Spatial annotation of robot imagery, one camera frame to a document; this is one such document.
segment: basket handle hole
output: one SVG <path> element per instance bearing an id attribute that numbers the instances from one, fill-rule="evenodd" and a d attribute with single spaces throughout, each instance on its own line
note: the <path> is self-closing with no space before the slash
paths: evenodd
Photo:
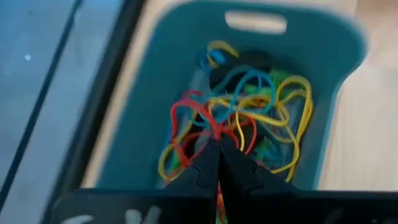
<path id="1" fill-rule="evenodd" d="M 283 34 L 287 27 L 284 16 L 259 12 L 227 11 L 225 21 L 232 29 L 268 34 Z"/>

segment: tangled rubber bands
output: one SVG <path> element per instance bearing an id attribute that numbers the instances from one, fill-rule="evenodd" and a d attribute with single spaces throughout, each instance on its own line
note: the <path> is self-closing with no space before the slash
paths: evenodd
<path id="1" fill-rule="evenodd" d="M 239 53 L 228 44 L 220 41 L 212 42 L 209 44 L 206 55 L 208 63 L 212 68 L 219 66 L 211 57 L 211 51 L 214 49 L 225 50 L 231 55 L 239 57 Z M 245 74 L 240 79 L 233 94 L 222 95 L 224 86 L 232 77 L 242 72 Z M 261 125 L 280 143 L 293 145 L 292 160 L 283 166 L 270 170 L 273 174 L 288 171 L 285 181 L 290 182 L 300 156 L 300 140 L 313 112 L 312 88 L 309 81 L 304 77 L 292 75 L 280 78 L 273 77 L 272 74 L 272 72 L 266 73 L 249 65 L 241 65 L 229 71 L 224 80 L 212 89 L 211 95 L 204 96 L 199 91 L 186 92 L 182 99 L 177 101 L 170 110 L 172 132 L 170 144 L 167 145 L 160 155 L 158 164 L 160 176 L 167 182 L 177 178 L 183 172 L 184 168 L 188 167 L 192 163 L 192 160 L 203 150 L 203 148 L 196 150 L 193 156 L 189 158 L 186 156 L 188 145 L 202 136 L 216 140 L 219 140 L 222 135 L 230 136 L 240 151 L 243 151 L 247 155 L 252 153 L 256 142 L 257 125 Z M 257 78 L 257 90 L 254 91 L 254 94 L 245 95 L 242 93 L 243 89 L 246 88 L 245 84 L 251 78 Z M 264 81 L 267 91 L 264 91 L 262 84 Z M 296 133 L 289 127 L 290 115 L 286 108 L 286 104 L 294 98 L 305 99 Z M 180 107 L 191 109 L 192 120 L 178 134 L 177 108 Z M 270 116 L 270 111 L 272 110 L 276 112 L 276 117 Z M 201 116 L 204 122 L 196 123 L 195 118 L 197 116 Z M 200 125 L 205 127 L 205 129 L 200 132 L 190 133 L 193 125 Z M 252 126 L 253 135 L 249 146 L 244 150 L 246 142 L 242 127 L 249 125 Z M 287 136 L 281 136 L 273 130 L 274 128 L 283 129 L 287 133 Z M 166 174 L 166 160 L 174 151 L 178 155 L 180 166 L 172 170 L 169 174 Z M 263 161 L 257 162 L 265 167 Z M 224 222 L 224 206 L 220 190 L 218 208 L 221 211 L 220 221 Z"/>

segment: teal plastic basket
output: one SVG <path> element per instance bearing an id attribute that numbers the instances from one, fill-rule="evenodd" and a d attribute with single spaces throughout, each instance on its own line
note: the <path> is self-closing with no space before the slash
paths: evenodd
<path id="1" fill-rule="evenodd" d="M 286 31 L 269 34 L 230 28 L 225 20 L 228 11 L 277 14 L 287 21 Z M 198 53 L 212 40 L 224 40 L 236 49 L 265 50 L 280 67 L 309 79 L 315 110 L 292 182 L 301 189 L 317 188 L 336 96 L 345 78 L 363 61 L 363 36 L 350 21 L 329 12 L 226 1 L 182 4 L 159 21 L 97 187 L 126 190 L 157 185 L 157 162 L 170 134 L 170 107 L 188 88 L 198 69 Z"/>

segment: gray floor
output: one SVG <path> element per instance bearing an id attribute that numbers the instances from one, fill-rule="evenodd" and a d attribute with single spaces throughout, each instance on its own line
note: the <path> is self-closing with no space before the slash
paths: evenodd
<path id="1" fill-rule="evenodd" d="M 55 72 L 0 223 L 38 223 L 122 0 L 86 0 Z M 0 186 L 74 0 L 0 0 Z"/>

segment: wooden floor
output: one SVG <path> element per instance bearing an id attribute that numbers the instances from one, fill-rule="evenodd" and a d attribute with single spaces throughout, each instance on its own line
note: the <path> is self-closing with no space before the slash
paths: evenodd
<path id="1" fill-rule="evenodd" d="M 82 187 L 93 187 L 130 83 L 153 26 L 162 12 L 188 0 L 148 0 L 125 61 Z M 370 52 L 345 81 L 335 112 L 320 189 L 398 189 L 398 1 L 300 0 L 323 4 L 357 17 L 367 27 Z"/>

